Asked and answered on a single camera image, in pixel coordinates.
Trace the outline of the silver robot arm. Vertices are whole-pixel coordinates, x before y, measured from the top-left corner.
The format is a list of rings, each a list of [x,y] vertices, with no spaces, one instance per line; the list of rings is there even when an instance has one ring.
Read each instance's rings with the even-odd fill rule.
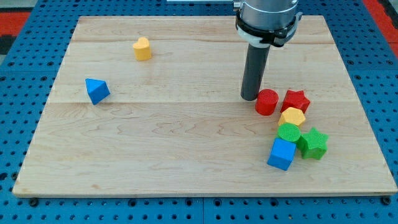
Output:
[[[238,35],[253,47],[282,47],[294,36],[303,13],[298,0],[237,0]]]

